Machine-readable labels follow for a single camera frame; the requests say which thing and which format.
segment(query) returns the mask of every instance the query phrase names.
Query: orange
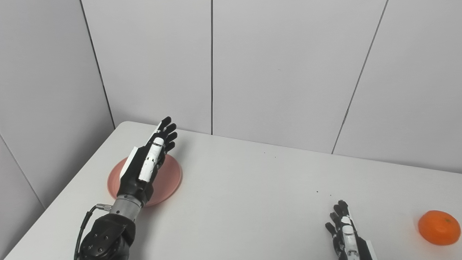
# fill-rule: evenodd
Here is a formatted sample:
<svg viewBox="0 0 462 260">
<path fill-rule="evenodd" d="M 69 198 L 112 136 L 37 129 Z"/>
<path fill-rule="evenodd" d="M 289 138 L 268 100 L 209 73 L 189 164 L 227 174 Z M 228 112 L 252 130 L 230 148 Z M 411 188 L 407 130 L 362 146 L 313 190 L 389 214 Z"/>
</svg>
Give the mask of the orange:
<svg viewBox="0 0 462 260">
<path fill-rule="evenodd" d="M 430 243 L 446 246 L 459 240 L 461 227 L 448 213 L 431 210 L 420 218 L 419 232 Z"/>
</svg>

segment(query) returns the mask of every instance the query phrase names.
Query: cable connector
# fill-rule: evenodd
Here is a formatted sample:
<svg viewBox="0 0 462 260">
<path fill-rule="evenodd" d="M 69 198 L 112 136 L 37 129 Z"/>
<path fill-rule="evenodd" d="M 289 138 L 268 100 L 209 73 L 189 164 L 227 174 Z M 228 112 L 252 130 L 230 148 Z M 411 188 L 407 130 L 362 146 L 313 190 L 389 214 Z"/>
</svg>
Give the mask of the cable connector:
<svg viewBox="0 0 462 260">
<path fill-rule="evenodd" d="M 109 212 L 111 211 L 112 205 L 98 203 L 96 204 L 96 208 L 99 210 L 104 210 L 104 211 Z"/>
</svg>

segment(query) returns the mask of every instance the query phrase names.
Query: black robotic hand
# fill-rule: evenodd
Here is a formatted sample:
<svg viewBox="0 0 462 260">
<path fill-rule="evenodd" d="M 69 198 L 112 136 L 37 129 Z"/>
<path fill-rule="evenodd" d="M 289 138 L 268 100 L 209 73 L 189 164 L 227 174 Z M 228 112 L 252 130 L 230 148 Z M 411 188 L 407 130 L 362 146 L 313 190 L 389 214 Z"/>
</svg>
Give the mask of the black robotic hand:
<svg viewBox="0 0 462 260">
<path fill-rule="evenodd" d="M 146 145 L 133 148 L 121 170 L 117 196 L 133 195 L 144 206 L 154 192 L 152 183 L 165 161 L 167 152 L 175 147 L 176 124 L 164 118 L 152 133 Z"/>
<path fill-rule="evenodd" d="M 347 203 L 339 200 L 338 204 L 334 205 L 334 211 L 330 218 L 335 227 L 327 222 L 326 228 L 332 235 L 334 250 L 339 260 L 377 260 L 372 245 L 358 235 Z"/>
</svg>

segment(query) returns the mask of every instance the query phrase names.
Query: white table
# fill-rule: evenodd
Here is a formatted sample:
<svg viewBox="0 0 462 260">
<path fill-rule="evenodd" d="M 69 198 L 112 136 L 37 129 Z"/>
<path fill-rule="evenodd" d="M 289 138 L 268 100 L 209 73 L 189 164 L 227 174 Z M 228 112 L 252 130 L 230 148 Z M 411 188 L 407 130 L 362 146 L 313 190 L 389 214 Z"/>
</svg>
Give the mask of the white table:
<svg viewBox="0 0 462 260">
<path fill-rule="evenodd" d="M 6 260 L 71 260 L 85 212 L 114 201 L 106 190 L 112 167 L 154 128 L 120 124 Z M 130 260 L 335 260 L 324 224 L 339 199 L 379 260 L 462 259 L 462 241 L 434 246 L 416 229 L 433 209 L 462 222 L 461 174 L 178 135 L 170 154 L 182 166 L 182 183 L 167 201 L 141 211 Z"/>
</svg>

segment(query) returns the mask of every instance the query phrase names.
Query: black cable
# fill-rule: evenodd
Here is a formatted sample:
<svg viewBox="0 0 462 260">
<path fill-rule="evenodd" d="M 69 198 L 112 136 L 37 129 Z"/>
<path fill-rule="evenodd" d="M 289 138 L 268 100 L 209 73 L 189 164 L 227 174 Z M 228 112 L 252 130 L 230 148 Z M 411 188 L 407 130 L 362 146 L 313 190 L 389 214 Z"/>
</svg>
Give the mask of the black cable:
<svg viewBox="0 0 462 260">
<path fill-rule="evenodd" d="M 82 234 L 85 230 L 85 227 L 88 221 L 90 220 L 90 217 L 92 216 L 95 209 L 96 209 L 96 206 L 93 206 L 93 208 L 91 208 L 90 211 L 87 211 L 87 213 L 85 214 L 84 220 L 82 221 L 82 225 L 80 226 L 79 236 L 77 236 L 77 243 L 75 244 L 74 260 L 77 260 L 77 257 L 79 255 L 80 239 L 82 239 Z"/>
</svg>

